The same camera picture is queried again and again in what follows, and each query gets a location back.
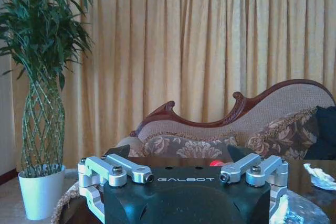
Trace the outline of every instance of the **screw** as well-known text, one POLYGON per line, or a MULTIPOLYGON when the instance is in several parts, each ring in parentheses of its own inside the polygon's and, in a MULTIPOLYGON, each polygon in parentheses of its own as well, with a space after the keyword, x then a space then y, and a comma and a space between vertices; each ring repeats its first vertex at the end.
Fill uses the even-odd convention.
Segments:
POLYGON ((261 172, 261 168, 258 165, 252 166, 250 170, 251 170, 252 173, 260 173, 261 172))
POLYGON ((122 167, 120 165, 116 165, 112 168, 113 175, 120 175, 122 174, 122 167))
POLYGON ((219 176, 219 180, 221 181, 221 182, 223 182, 223 183, 228 183, 229 182, 229 180, 230 180, 230 177, 229 177, 229 175, 228 174, 226 174, 226 173, 223 173, 223 174, 220 174, 220 176, 219 176))
POLYGON ((154 181, 154 175, 153 174, 147 174, 145 175, 145 183, 150 183, 154 181))

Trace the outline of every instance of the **red object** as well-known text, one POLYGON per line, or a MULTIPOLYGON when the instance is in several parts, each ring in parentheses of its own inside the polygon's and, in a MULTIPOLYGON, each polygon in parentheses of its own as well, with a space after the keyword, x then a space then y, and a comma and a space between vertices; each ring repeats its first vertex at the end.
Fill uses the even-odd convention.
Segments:
POLYGON ((224 163, 221 160, 213 160, 210 163, 210 166, 223 166, 223 165, 224 165, 224 163))

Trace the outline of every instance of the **wall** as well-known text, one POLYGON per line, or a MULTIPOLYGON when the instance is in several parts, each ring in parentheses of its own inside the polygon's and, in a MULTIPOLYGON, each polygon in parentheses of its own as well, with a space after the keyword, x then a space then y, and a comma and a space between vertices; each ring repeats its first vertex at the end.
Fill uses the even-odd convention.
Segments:
POLYGON ((14 115, 9 56, 0 57, 0 175, 15 168, 14 115))

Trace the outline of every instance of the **silver metal bracket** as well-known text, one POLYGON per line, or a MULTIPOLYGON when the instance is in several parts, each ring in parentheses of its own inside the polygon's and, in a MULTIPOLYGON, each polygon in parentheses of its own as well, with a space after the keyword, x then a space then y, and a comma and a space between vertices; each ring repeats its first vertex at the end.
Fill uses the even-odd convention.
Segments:
POLYGON ((239 182, 242 174, 251 166, 259 164, 260 161, 261 157, 258 154, 250 153, 233 164, 222 166, 219 179, 229 184, 239 182))
POLYGON ((251 153, 241 160, 225 165, 220 170, 219 180, 223 183, 236 183, 246 173, 247 184, 260 187, 268 182, 271 186, 269 217, 279 207, 280 198, 287 192, 288 163, 278 156, 270 156, 261 161, 261 157, 251 153))
POLYGON ((78 163, 79 194, 86 197, 89 209, 102 223, 105 223, 104 204, 96 186, 108 182, 112 187, 121 187, 127 183, 127 175, 139 184, 154 179, 148 166, 140 166, 116 154, 82 158, 78 163))

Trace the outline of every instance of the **curtain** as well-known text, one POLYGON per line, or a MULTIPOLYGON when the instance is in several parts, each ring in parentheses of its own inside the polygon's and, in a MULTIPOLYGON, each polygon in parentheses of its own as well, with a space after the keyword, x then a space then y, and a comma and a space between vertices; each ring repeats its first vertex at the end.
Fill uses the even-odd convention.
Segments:
MULTIPOLYGON (((101 155, 156 107, 209 122, 294 78, 336 95, 336 0, 94 0, 81 17, 94 45, 69 66, 65 165, 101 155)), ((27 80, 13 79, 18 157, 27 80)))

